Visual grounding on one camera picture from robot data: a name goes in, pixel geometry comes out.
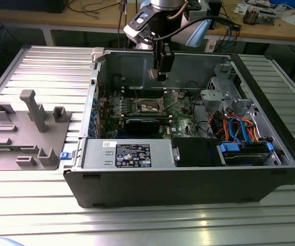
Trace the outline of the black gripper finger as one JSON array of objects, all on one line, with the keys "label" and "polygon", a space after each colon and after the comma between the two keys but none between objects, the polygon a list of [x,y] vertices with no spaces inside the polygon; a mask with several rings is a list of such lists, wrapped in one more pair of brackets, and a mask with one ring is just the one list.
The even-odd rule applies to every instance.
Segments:
[{"label": "black gripper finger", "polygon": [[171,42],[157,41],[153,47],[153,76],[157,81],[165,81],[167,73],[171,71],[175,54],[171,48]]}]

